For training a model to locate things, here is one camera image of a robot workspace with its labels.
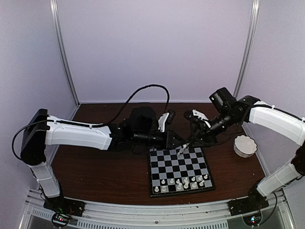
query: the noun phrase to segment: white panel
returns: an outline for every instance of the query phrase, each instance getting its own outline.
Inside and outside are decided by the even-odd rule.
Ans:
[[[14,229],[29,188],[37,184],[30,169],[13,156],[11,140],[39,108],[70,118],[74,103],[49,1],[1,1],[0,31],[0,228]],[[20,145],[18,138],[17,152]]]
[[[123,102],[151,83],[168,87],[172,102],[234,91],[250,0],[58,0],[58,9],[81,102]],[[166,94],[150,88],[134,101]]]
[[[305,116],[305,1],[262,0],[258,27],[240,97],[250,94],[297,116]],[[295,154],[289,139],[248,125],[265,163],[274,172]],[[297,228],[304,229],[305,179],[285,193]]]

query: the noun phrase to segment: white chess piece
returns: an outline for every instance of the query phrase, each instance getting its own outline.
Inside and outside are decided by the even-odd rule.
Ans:
[[[177,189],[178,189],[178,190],[181,190],[181,189],[182,189],[182,183],[179,183],[179,184],[178,184]]]

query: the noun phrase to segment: brown tabletop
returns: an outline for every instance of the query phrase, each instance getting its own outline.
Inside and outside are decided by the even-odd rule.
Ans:
[[[105,123],[122,104],[82,104],[75,121]],[[159,117],[164,104],[128,104],[117,122],[128,118],[131,110],[149,105]],[[212,104],[169,104],[176,117],[170,126],[180,136],[190,133],[189,122],[183,118],[187,109],[196,109],[208,118],[218,115]],[[52,163],[56,178],[66,197],[114,204],[170,205],[204,203],[247,195],[248,190],[264,173],[256,156],[241,158],[233,150],[232,138],[221,146],[204,150],[216,185],[215,191],[183,194],[175,197],[150,198],[147,152],[134,155],[131,151],[107,152],[79,146],[60,146]]]

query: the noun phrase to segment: chessboard border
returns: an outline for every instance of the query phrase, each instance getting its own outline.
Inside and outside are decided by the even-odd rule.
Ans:
[[[207,191],[214,191],[216,190],[216,185],[214,183],[214,179],[213,179],[213,175],[211,173],[211,170],[210,170],[210,166],[206,160],[206,157],[205,157],[205,153],[204,153],[204,150],[203,150],[203,147],[193,147],[193,148],[200,148],[201,149],[201,153],[203,155],[203,158],[204,158],[204,162],[205,162],[205,165],[206,165],[206,169],[208,170],[209,172],[209,177],[210,177],[210,181],[212,183],[212,186],[211,187],[207,187],[205,189],[191,189],[191,190],[182,190],[182,191],[176,191],[174,193],[153,193],[153,183],[152,183],[152,167],[151,167],[151,152],[153,151],[160,151],[162,149],[155,149],[153,151],[149,151],[149,153],[147,154],[147,157],[148,157],[148,179],[149,179],[149,192],[150,192],[150,198],[161,198],[161,197],[175,197],[175,196],[180,196],[180,195],[184,195],[184,194],[192,194],[192,193],[200,193],[200,192],[207,192]]]

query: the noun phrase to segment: black square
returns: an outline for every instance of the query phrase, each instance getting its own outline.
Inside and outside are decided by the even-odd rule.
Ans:
[[[159,173],[166,173],[165,167],[159,167]]]
[[[172,166],[172,161],[165,161],[165,166]]]
[[[183,156],[184,156],[185,159],[191,158],[191,155],[190,155],[190,154],[183,154]]]
[[[158,167],[158,162],[157,161],[152,162],[152,168],[157,168],[157,167]]]
[[[193,170],[193,165],[192,165],[192,164],[186,165],[186,169],[187,169],[187,170]]]
[[[171,155],[171,160],[177,160],[177,159],[178,159],[178,157],[177,157],[177,155],[176,155],[176,154]]]
[[[176,185],[169,185],[169,186],[168,186],[168,190],[169,190],[170,192],[176,191]]]
[[[181,173],[182,177],[187,177],[188,176],[187,171],[181,171],[180,173]]]
[[[206,168],[206,165],[205,165],[205,163],[200,163],[200,164],[199,164],[199,167],[200,167],[200,168]]]
[[[179,166],[173,166],[173,172],[179,172],[180,168]]]
[[[152,174],[152,179],[153,180],[159,180],[160,179],[159,173]]]
[[[185,161],[184,160],[178,160],[178,163],[180,166],[185,165]]]
[[[170,151],[169,150],[164,150],[163,155],[170,155]]]
[[[158,161],[164,161],[164,156],[157,156]]]
[[[166,176],[168,179],[173,178],[173,172],[166,173]]]
[[[202,153],[196,153],[196,157],[203,157]]]
[[[192,164],[198,164],[198,159],[197,158],[192,158]]]
[[[195,175],[201,175],[200,169],[195,169],[195,170],[194,170],[194,173],[195,173]]]

